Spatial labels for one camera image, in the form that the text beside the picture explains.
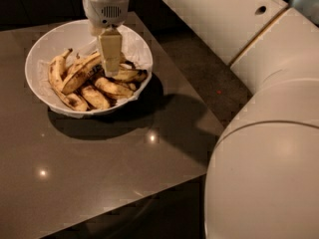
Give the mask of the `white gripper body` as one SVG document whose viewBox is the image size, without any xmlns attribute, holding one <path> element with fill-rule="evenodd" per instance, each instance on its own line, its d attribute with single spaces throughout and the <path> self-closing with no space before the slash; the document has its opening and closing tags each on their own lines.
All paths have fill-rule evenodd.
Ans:
<svg viewBox="0 0 319 239">
<path fill-rule="evenodd" d="M 130 0 L 82 0 L 89 32 L 98 36 L 104 29 L 117 28 L 127 19 Z"/>
</svg>

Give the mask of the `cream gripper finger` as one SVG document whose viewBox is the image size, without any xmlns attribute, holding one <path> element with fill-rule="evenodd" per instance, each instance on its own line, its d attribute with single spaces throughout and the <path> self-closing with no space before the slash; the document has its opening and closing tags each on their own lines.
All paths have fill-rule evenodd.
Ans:
<svg viewBox="0 0 319 239">
<path fill-rule="evenodd" d="M 123 37 L 117 28 L 104 29 L 98 36 L 98 49 L 107 77 L 113 77 L 119 71 L 122 42 Z"/>
</svg>

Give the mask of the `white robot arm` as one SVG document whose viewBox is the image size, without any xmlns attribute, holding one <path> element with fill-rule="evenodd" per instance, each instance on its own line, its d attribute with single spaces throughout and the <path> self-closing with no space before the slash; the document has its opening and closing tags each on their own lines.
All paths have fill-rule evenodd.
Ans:
<svg viewBox="0 0 319 239">
<path fill-rule="evenodd" d="M 283 0 L 162 0 L 253 96 L 220 136 L 206 239 L 319 239 L 318 28 Z"/>
</svg>

